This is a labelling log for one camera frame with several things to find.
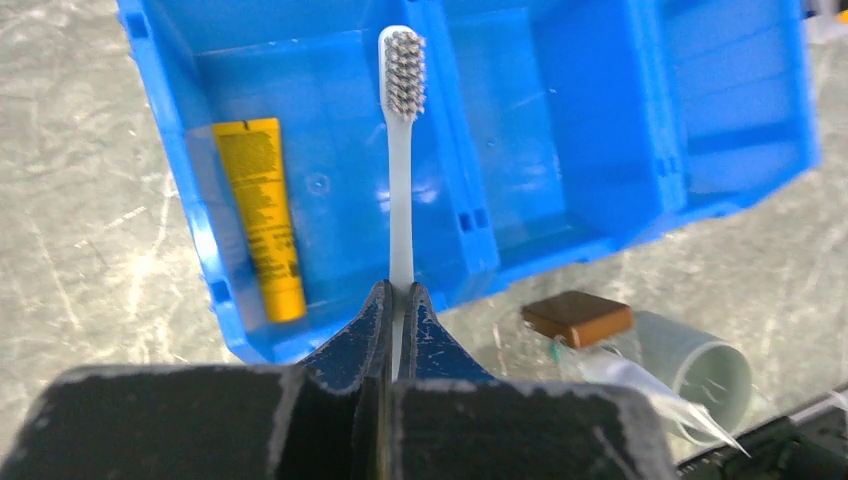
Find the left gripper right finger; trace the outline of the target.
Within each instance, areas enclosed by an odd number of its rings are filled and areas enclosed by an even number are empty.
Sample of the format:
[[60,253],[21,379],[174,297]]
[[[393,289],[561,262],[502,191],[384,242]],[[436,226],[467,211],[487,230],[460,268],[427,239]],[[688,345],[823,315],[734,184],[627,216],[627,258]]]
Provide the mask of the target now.
[[673,479],[648,400],[621,386],[492,377],[410,288],[390,388],[393,479]]

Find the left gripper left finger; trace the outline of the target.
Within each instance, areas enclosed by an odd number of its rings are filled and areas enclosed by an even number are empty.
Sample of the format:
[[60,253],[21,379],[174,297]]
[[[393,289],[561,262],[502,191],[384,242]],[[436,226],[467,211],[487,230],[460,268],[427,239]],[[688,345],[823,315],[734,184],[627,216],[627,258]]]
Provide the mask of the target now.
[[378,479],[391,286],[292,365],[87,365],[32,404],[5,479]]

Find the white toothpaste tube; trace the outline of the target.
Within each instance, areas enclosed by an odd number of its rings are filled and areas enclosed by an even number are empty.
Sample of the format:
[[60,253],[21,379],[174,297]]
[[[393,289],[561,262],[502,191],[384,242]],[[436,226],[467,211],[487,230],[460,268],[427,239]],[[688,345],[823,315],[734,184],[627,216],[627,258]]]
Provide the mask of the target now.
[[614,345],[583,349],[552,342],[551,352],[564,376],[586,383],[622,386],[647,398],[666,428],[691,444],[723,444],[747,456],[749,452],[709,413],[708,408],[686,400],[663,384]]

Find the grey ceramic mug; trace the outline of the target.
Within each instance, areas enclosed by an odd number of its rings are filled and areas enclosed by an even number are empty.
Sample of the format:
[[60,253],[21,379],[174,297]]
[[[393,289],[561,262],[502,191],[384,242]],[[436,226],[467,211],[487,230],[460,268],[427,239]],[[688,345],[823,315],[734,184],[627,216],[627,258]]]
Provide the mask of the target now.
[[727,341],[659,314],[638,311],[634,326],[642,366],[674,393],[706,407],[734,433],[753,395],[747,358]]

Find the blue three-compartment bin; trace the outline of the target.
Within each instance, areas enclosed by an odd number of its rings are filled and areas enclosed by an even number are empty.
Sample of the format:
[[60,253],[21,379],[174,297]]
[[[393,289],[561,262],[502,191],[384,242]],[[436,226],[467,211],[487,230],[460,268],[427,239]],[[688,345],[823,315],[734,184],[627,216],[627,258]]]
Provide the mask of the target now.
[[[446,309],[748,208],[818,160],[798,1],[122,1],[212,311],[300,360],[388,273],[378,36],[426,40],[417,279]],[[213,129],[279,124],[306,314],[273,324]]]

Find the light blue toothbrush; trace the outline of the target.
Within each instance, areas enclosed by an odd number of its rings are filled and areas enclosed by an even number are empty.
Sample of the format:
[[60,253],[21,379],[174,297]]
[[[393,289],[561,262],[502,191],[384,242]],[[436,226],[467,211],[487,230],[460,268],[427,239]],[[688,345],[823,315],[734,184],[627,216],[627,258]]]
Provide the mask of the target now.
[[391,377],[398,377],[405,305],[414,283],[412,128],[425,103],[425,39],[404,25],[378,37],[380,101],[389,160],[389,282],[393,293]]

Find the clear holder with wooden ends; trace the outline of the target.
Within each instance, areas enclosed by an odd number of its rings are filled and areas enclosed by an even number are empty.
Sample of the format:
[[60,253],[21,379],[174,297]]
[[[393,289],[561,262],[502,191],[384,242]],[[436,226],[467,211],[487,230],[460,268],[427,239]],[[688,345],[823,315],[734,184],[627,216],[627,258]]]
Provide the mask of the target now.
[[525,327],[550,340],[562,377],[586,381],[585,364],[602,353],[643,363],[633,308],[623,302],[577,290],[520,308]]

